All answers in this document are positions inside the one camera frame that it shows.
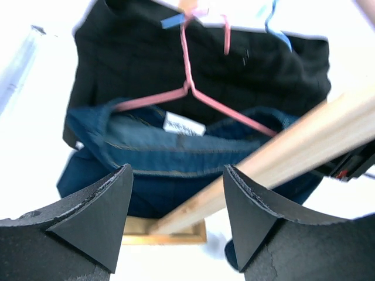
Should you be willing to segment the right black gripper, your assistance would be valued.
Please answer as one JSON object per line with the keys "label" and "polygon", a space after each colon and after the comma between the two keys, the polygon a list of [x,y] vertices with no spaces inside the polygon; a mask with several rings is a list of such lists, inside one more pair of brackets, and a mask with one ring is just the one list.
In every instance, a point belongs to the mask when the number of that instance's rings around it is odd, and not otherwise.
{"label": "right black gripper", "polygon": [[374,165],[374,143],[362,145],[313,170],[313,174],[338,180],[351,180]]}

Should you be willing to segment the black pleated skirt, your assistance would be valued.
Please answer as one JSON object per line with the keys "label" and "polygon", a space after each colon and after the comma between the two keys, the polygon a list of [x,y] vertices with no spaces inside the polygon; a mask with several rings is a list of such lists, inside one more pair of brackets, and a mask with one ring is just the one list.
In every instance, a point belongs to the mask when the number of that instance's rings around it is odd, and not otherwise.
{"label": "black pleated skirt", "polygon": [[[76,29],[78,66],[69,108],[180,88],[185,80],[174,10],[153,1],[97,1]],[[291,47],[264,32],[224,30],[193,21],[186,29],[196,88],[236,110],[265,106],[302,116],[330,91],[329,43],[291,36]]]}

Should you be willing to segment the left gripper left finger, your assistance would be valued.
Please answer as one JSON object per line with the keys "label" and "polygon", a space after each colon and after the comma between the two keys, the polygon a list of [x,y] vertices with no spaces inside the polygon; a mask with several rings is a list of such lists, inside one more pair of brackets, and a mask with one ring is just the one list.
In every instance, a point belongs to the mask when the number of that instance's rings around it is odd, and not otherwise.
{"label": "left gripper left finger", "polygon": [[124,165],[17,219],[1,220],[1,280],[109,280],[132,192]]}

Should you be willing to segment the pink wire hanger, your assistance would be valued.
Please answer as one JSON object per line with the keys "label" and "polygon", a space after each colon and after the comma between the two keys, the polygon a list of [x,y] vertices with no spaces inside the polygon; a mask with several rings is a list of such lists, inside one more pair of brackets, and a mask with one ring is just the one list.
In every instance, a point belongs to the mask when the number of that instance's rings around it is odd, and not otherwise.
{"label": "pink wire hanger", "polygon": [[130,101],[125,101],[117,104],[115,106],[116,112],[123,112],[123,111],[129,111],[133,109],[138,109],[142,107],[148,107],[151,105],[161,104],[164,102],[170,102],[174,100],[181,99],[188,95],[189,92],[192,93],[192,95],[199,100],[200,102],[206,104],[207,106],[229,116],[230,118],[241,122],[242,124],[245,124],[265,135],[268,135],[270,137],[274,137],[277,133],[270,128],[267,128],[266,126],[262,125],[261,123],[229,108],[228,106],[214,100],[213,98],[207,96],[206,94],[200,92],[196,89],[195,83],[192,76],[192,68],[190,64],[190,58],[189,58],[189,52],[188,52],[188,43],[186,39],[186,27],[187,25],[192,21],[193,18],[196,18],[198,16],[206,15],[207,12],[204,10],[192,10],[189,13],[184,13],[183,17],[184,20],[181,21],[180,24],[180,42],[182,45],[182,53],[183,53],[183,62],[185,67],[185,77],[186,80],[183,83],[183,86],[181,88],[178,88],[176,90],[162,92],[155,95],[150,95],[147,97],[137,98]]}

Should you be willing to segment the dark blue denim skirt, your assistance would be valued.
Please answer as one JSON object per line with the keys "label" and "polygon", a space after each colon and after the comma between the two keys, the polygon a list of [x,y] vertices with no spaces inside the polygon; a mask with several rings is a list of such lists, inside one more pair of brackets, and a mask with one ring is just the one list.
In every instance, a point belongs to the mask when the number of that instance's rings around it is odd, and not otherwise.
{"label": "dark blue denim skirt", "polygon": [[227,118],[203,135],[168,132],[169,112],[144,107],[123,113],[111,105],[67,113],[69,128],[83,147],[74,152],[57,184],[71,195],[129,164],[134,182],[128,214],[161,218],[236,165],[269,137]]}

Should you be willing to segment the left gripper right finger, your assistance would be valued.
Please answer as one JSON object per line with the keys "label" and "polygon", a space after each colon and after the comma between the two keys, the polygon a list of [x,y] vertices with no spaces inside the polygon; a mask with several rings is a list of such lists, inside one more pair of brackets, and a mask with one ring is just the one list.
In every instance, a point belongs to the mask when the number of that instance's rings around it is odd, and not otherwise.
{"label": "left gripper right finger", "polygon": [[224,252],[246,280],[374,279],[374,215],[308,209],[229,165],[223,180],[232,232]]}

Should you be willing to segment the blue wire hanger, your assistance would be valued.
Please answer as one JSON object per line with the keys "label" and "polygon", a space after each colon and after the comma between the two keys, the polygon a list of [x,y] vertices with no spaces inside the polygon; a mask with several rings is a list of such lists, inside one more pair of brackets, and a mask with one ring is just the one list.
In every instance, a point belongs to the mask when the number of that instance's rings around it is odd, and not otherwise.
{"label": "blue wire hanger", "polygon": [[275,14],[276,7],[277,7],[277,0],[272,0],[271,3],[271,11],[264,22],[265,31],[269,34],[272,34],[274,37],[278,38],[280,41],[284,42],[286,46],[288,47],[289,51],[292,52],[292,44],[289,40],[289,38],[280,30],[274,29],[272,26],[270,26],[270,22]]}

